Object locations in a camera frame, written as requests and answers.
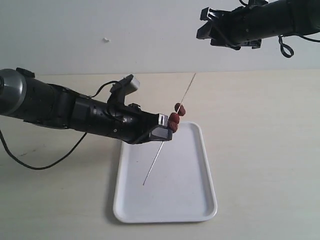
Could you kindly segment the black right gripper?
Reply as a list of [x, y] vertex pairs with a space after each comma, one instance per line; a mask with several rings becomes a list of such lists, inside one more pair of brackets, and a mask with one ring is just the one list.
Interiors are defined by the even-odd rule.
[[249, 9], [238, 7], [233, 11], [206, 7], [201, 10], [200, 20], [205, 21], [196, 33], [198, 40], [210, 39], [213, 47], [223, 47], [239, 51], [242, 47], [259, 49], [262, 40], [250, 39], [248, 27], [244, 25]]

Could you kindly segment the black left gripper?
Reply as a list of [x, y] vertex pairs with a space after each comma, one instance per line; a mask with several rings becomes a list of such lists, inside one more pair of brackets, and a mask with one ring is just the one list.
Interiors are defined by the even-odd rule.
[[122, 140], [128, 144], [171, 141], [173, 131], [165, 114], [136, 108], [114, 107], [102, 101], [78, 97], [71, 114], [71, 129]]

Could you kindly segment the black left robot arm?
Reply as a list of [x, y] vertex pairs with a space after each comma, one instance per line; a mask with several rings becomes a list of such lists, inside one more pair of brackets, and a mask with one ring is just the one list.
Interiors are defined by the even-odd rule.
[[67, 87], [45, 83], [23, 68], [0, 71], [0, 114], [51, 129], [118, 139], [128, 144], [172, 140], [168, 116], [125, 105], [125, 97], [139, 88], [132, 74], [113, 81], [107, 102]]

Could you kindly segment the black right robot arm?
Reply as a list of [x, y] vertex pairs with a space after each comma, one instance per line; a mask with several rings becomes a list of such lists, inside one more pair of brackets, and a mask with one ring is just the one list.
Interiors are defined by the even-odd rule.
[[215, 47], [236, 51], [242, 47], [259, 49], [263, 39], [305, 37], [320, 31], [318, 0], [250, 0], [234, 10], [202, 9], [197, 30], [199, 40], [210, 40]]

